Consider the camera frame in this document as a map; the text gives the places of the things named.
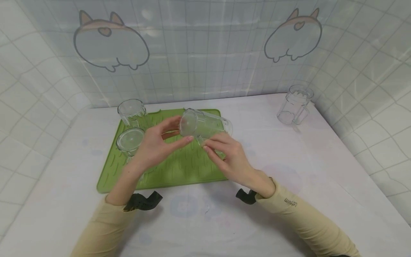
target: white tile wall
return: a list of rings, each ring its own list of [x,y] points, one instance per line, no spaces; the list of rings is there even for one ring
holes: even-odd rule
[[[0,240],[71,121],[91,104],[39,33],[61,31],[50,19],[42,1],[0,1]]]
[[[303,58],[273,63],[264,44],[296,7],[300,15],[320,8],[321,40]],[[111,73],[80,59],[72,43],[80,9],[94,19],[116,11],[146,41],[148,63]],[[410,9],[406,0],[0,1],[0,204],[8,208],[0,237],[82,109],[131,96],[154,103],[280,93],[294,83],[313,88],[319,111],[407,219]],[[14,184],[24,189],[14,194]]]

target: clear plastic cup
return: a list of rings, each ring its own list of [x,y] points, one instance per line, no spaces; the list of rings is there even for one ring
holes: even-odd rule
[[[179,129],[183,137],[193,136],[200,145],[214,134],[221,132],[226,132],[230,136],[233,134],[233,125],[229,120],[191,108],[184,111]]]
[[[146,131],[151,127],[144,104],[138,99],[128,99],[117,107],[117,113],[126,126],[138,127]]]
[[[118,136],[115,142],[117,148],[126,156],[127,162],[136,154],[144,138],[144,130],[131,128]]]
[[[303,85],[293,85],[285,96],[277,118],[284,124],[301,124],[309,111],[306,106],[314,96],[314,92]]]

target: black clip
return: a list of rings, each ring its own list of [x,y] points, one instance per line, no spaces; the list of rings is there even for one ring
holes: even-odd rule
[[[253,190],[250,190],[247,194],[246,192],[244,192],[243,189],[240,189],[237,192],[236,197],[241,201],[245,202],[246,204],[254,204],[256,202],[256,194],[257,193]]]
[[[154,191],[148,198],[141,194],[133,194],[124,208],[125,211],[132,211],[139,209],[142,211],[149,211],[154,209],[163,197]]]

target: beige long-sleeve shirt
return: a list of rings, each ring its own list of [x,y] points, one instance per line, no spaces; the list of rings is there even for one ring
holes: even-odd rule
[[[335,223],[274,179],[273,182],[274,195],[264,199],[257,194],[257,202],[288,222],[317,256],[360,257],[354,243]],[[126,212],[124,207],[102,200],[74,247],[72,257],[112,257],[137,211]]]

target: silicone mat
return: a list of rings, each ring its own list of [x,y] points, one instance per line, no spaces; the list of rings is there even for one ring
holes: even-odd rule
[[[216,109],[203,109],[202,111],[221,116],[220,111]],[[148,118],[151,119],[153,125],[156,125],[168,117],[182,115],[183,112],[184,109],[160,110],[156,113],[149,113]],[[113,188],[126,163],[126,157],[115,145],[117,137],[126,129],[128,127],[121,120],[97,183],[97,191],[99,193],[108,193]],[[167,139],[166,142],[171,143],[180,138],[181,136],[172,137]],[[226,180],[223,173],[210,161],[206,152],[194,140],[183,149],[175,151],[160,165],[146,171],[143,178],[137,184],[136,190],[221,180]]]

